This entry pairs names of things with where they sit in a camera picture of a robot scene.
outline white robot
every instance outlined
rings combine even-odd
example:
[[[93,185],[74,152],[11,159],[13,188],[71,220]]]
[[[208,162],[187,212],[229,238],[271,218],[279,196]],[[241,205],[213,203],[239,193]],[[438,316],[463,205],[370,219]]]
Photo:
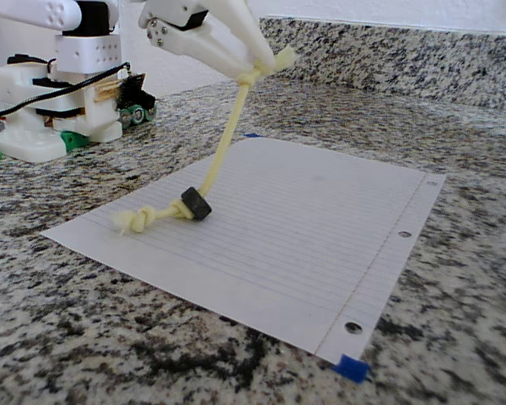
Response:
[[[251,62],[211,35],[208,12],[254,58],[275,67],[272,50],[244,0],[147,0],[139,26],[152,45],[194,57],[229,78],[249,72]],[[56,59],[15,55],[0,67],[0,97],[8,107],[0,111],[2,153],[44,162],[65,155],[68,143],[79,138],[108,142],[121,137],[131,120],[153,119],[154,99],[140,90],[143,76],[136,81],[120,76],[131,71],[121,60],[120,36],[112,33],[119,18],[115,2],[0,0],[0,16],[62,32],[56,36]],[[128,97],[138,99],[126,105],[129,109],[120,106],[126,83],[133,89]]]

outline yellow rope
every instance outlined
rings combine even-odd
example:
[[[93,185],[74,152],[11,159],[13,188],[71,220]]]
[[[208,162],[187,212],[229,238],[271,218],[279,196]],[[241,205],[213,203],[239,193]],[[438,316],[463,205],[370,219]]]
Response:
[[[219,140],[218,150],[213,158],[212,166],[208,171],[204,182],[199,187],[198,192],[202,197],[205,197],[213,186],[213,183],[218,177],[221,165],[225,160],[227,149],[229,148],[230,141],[233,138],[234,130],[238,125],[240,114],[244,109],[245,99],[250,89],[255,85],[259,78],[269,76],[275,72],[283,69],[290,68],[296,60],[296,54],[293,49],[287,47],[276,55],[276,69],[270,71],[264,68],[261,64],[256,64],[255,68],[250,73],[243,73],[237,79],[239,90],[238,96],[234,103],[234,108],[230,114],[227,126]],[[193,213],[180,199],[174,200],[170,207],[162,210],[156,210],[152,207],[143,207],[136,213],[134,211],[123,211],[113,215],[115,226],[123,233],[126,230],[141,233],[146,227],[158,219],[168,217],[193,219]]]

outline notebook paper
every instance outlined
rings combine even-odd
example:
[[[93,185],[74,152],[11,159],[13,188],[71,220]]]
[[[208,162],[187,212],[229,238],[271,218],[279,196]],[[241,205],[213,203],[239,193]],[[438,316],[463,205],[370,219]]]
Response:
[[[113,213],[166,207],[211,161],[43,235],[332,363],[358,358],[444,176],[252,138],[229,149],[206,219],[116,231]]]

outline white wall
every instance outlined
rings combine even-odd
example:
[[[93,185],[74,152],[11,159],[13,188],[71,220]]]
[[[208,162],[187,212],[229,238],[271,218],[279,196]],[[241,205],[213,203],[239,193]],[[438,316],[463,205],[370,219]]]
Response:
[[[257,0],[252,5],[261,15],[506,32],[506,0]]]
[[[148,74],[148,91],[164,95],[225,80],[224,76],[188,57],[176,57],[150,46],[144,30],[137,26],[143,4],[118,1],[124,60]],[[260,16],[506,32],[506,0],[250,0],[250,5]],[[218,33],[229,38],[223,30]],[[0,65],[15,52],[51,58],[54,34],[0,19]]]

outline blue tape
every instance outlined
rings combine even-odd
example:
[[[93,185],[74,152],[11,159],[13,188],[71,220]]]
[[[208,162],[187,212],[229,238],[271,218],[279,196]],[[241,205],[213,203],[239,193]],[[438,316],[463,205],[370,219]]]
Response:
[[[352,359],[345,354],[341,356],[339,364],[333,370],[351,381],[361,384],[369,371],[369,365],[363,361]]]

